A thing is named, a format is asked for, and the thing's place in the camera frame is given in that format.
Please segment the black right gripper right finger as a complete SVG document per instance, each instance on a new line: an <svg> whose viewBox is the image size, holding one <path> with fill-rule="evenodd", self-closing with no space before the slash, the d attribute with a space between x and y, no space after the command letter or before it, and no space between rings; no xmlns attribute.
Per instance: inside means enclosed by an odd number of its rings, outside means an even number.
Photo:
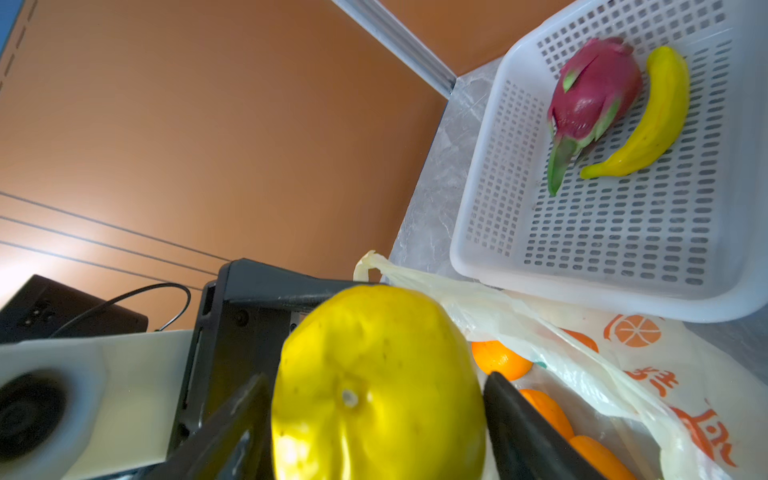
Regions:
<svg viewBox="0 0 768 480"><path fill-rule="evenodd" d="M604 479L502 374L488 376L483 399L500 478Z"/></svg>

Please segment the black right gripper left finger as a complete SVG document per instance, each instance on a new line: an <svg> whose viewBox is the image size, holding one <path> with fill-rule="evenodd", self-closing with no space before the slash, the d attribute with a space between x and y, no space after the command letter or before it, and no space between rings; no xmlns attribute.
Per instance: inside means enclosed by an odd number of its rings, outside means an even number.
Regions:
<svg viewBox="0 0 768 480"><path fill-rule="evenodd" d="M215 479L243 438L245 449L236 458L243 479L271 479L269 452L271 390L265 375L252 376L163 463L145 479Z"/></svg>

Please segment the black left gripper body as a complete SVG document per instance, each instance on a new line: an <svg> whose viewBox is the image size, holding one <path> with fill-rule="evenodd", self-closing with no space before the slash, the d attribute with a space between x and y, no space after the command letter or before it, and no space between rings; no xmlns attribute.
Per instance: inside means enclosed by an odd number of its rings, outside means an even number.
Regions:
<svg viewBox="0 0 768 480"><path fill-rule="evenodd" d="M265 375L272 388L283 343L299 316L355 285L248 259L221 267L203 290L169 450L194 435L251 376Z"/></svg>

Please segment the orange fruit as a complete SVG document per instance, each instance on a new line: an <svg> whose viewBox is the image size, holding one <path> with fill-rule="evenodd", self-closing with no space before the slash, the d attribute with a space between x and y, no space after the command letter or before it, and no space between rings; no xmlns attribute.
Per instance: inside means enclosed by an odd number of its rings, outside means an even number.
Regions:
<svg viewBox="0 0 768 480"><path fill-rule="evenodd" d="M488 376L498 372L506 380L513 382L526 376L533 368L531 361L499 341L472 342L470 348L477 375Z"/></svg>
<svg viewBox="0 0 768 480"><path fill-rule="evenodd" d="M519 393L561 434L591 466L609 480L635 480L636 477L607 448L598 441L583 435L575 435L560 405L546 393L523 389Z"/></svg>

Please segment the yellow lemon fruit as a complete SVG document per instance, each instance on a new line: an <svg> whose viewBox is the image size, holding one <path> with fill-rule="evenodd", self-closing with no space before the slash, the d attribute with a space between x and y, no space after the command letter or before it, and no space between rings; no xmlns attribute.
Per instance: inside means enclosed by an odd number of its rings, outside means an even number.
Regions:
<svg viewBox="0 0 768 480"><path fill-rule="evenodd" d="M478 479L486 430L469 345L423 293L344 290L282 346L271 407L278 479Z"/></svg>

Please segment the translucent printed plastic bag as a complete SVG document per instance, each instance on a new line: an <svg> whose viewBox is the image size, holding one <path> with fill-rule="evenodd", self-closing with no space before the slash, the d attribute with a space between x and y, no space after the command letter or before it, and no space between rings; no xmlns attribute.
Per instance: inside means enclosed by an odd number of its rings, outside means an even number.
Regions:
<svg viewBox="0 0 768 480"><path fill-rule="evenodd" d="M642 424L659 446L663 478L766 477L766 384L684 323L497 290L375 252L353 277L374 269L440 303L469 341L499 341L597 412Z"/></svg>

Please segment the pink dragon fruit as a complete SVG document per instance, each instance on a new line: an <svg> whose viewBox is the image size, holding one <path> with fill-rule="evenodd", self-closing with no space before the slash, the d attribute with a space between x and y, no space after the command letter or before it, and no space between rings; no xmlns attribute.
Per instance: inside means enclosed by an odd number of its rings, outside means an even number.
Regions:
<svg viewBox="0 0 768 480"><path fill-rule="evenodd" d="M571 161L596 143L641 93L642 73L633 52L619 37L592 38L560 70L547 112L550 195L558 193Z"/></svg>

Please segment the yellow banana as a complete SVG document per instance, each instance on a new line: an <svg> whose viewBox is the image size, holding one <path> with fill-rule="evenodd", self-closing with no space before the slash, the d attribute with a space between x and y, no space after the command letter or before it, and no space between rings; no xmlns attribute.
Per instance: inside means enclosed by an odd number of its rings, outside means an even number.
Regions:
<svg viewBox="0 0 768 480"><path fill-rule="evenodd" d="M622 177L657 161L680 136L690 107L688 65L675 49L653 50L646 62L650 93L645 112L619 150L602 163L585 167L580 177Z"/></svg>

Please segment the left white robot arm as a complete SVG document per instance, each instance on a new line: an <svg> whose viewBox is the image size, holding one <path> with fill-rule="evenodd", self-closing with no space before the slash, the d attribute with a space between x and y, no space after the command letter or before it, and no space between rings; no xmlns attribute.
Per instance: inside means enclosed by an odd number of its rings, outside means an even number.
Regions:
<svg viewBox="0 0 768 480"><path fill-rule="evenodd" d="M195 327L45 277L1 310L5 479L270 479L280 352L351 287L242 259L202 290Z"/></svg>

